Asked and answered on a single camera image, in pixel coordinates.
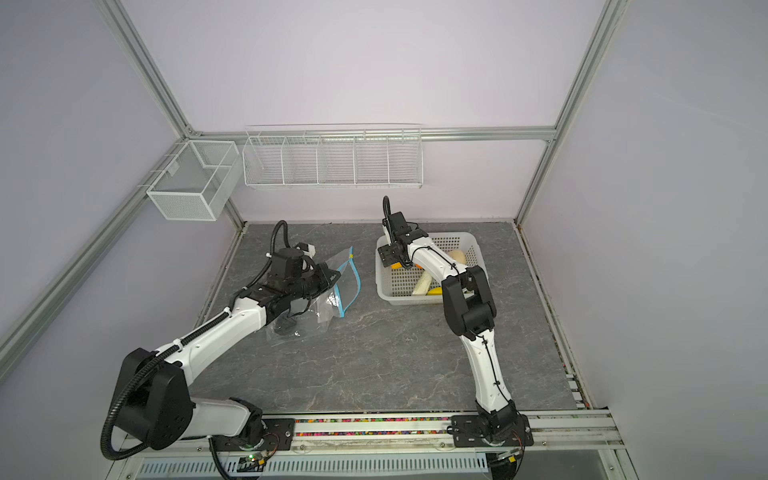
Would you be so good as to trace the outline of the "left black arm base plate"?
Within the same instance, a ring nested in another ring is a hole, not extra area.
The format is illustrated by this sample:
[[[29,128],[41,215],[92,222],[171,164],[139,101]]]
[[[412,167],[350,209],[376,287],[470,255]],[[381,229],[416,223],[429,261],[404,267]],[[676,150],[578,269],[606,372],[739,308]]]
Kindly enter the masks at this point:
[[[213,441],[219,452],[288,451],[294,438],[295,426],[294,418],[266,418],[257,429],[258,437],[246,439],[243,436],[214,436]]]

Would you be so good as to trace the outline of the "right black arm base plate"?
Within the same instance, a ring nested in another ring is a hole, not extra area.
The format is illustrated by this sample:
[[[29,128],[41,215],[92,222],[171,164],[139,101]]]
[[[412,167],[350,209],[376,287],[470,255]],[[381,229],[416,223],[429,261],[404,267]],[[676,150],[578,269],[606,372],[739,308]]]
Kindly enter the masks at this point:
[[[479,414],[454,415],[446,429],[458,448],[480,447],[531,447],[534,438],[529,419],[518,414],[515,419],[502,427]]]

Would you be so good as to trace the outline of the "clear zip top bag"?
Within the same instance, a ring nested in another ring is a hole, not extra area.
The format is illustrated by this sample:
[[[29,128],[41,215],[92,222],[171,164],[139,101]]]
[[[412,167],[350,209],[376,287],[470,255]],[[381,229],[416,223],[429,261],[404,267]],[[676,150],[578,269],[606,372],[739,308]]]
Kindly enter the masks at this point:
[[[297,342],[325,334],[334,319],[343,319],[361,291],[361,277],[349,246],[325,261],[339,273],[334,285],[311,301],[300,300],[266,329],[274,345]]]

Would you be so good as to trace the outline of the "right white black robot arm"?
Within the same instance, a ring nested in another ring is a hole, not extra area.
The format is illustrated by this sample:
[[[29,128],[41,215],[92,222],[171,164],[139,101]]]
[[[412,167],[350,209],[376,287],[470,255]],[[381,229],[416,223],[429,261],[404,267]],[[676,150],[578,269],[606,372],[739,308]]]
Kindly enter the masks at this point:
[[[384,199],[382,227],[386,244],[378,248],[382,264],[416,265],[440,283],[443,312],[450,330],[467,352],[475,385],[482,438],[498,444],[512,435],[519,418],[501,373],[495,348],[497,308],[482,267],[467,266],[440,249],[427,232],[393,212]]]

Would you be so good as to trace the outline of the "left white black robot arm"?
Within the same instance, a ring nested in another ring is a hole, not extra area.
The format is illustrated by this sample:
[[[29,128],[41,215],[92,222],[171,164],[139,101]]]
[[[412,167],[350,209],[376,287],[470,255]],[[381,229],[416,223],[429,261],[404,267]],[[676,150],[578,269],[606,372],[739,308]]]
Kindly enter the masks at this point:
[[[345,249],[318,262],[313,245],[290,243],[288,224],[279,221],[266,263],[219,314],[157,349],[138,348],[124,358],[100,433],[102,456],[124,460],[199,438],[260,448],[268,434],[262,409],[235,397],[194,398],[190,387],[221,355],[273,322],[293,326],[309,314],[341,313],[340,281],[352,270],[351,254]]]

